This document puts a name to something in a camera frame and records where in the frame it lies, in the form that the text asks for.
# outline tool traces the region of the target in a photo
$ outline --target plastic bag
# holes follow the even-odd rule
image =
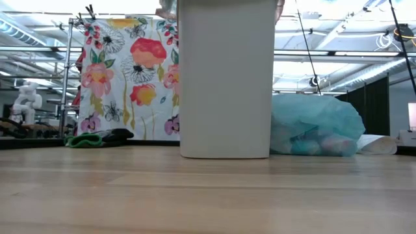
[[[330,96],[282,94],[272,97],[272,153],[351,156],[365,132],[349,103]]]

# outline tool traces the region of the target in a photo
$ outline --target black cable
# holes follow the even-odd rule
[[[318,76],[317,76],[317,74],[315,73],[315,67],[313,66],[311,52],[310,52],[310,50],[309,50],[309,46],[307,45],[307,40],[306,40],[306,35],[305,35],[304,24],[302,23],[302,17],[300,17],[300,12],[299,12],[299,7],[298,7],[298,1],[297,1],[297,0],[294,0],[294,2],[296,3],[296,8],[297,8],[297,10],[298,10],[299,22],[300,22],[300,26],[301,26],[301,28],[302,28],[302,32],[303,32],[303,34],[304,34],[304,39],[305,39],[305,44],[306,44],[307,54],[309,55],[309,60],[311,61],[311,66],[312,66],[312,70],[313,70],[314,79],[316,79],[316,80],[317,80],[317,86],[318,86],[319,95],[322,95],[322,94],[320,93]]]
[[[393,13],[393,17],[395,19],[395,24],[396,24],[396,28],[397,28],[397,33],[398,36],[400,38],[400,44],[402,44],[402,49],[403,49],[403,53],[404,53],[404,58],[406,59],[406,64],[408,66],[408,70],[409,70],[409,75],[410,75],[410,80],[411,80],[411,84],[413,85],[413,91],[415,91],[416,94],[416,84],[415,84],[415,79],[413,78],[413,72],[411,72],[411,65],[410,65],[410,61],[409,61],[409,57],[408,57],[408,53],[406,52],[406,47],[404,46],[404,41],[403,41],[403,37],[402,37],[402,32],[400,31],[400,25],[398,24],[397,21],[397,17],[396,17],[396,12],[395,9],[393,7],[393,4],[391,3],[391,0],[389,0],[390,2],[390,7],[391,7],[391,12]]]

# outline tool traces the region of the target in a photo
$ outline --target floral curtain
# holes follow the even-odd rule
[[[179,140],[176,22],[97,19],[84,26],[79,134],[126,128],[137,140]]]

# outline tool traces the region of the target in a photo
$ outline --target black curtain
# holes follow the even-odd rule
[[[363,118],[365,134],[390,135],[389,78],[383,78],[364,87],[337,96],[351,103]]]

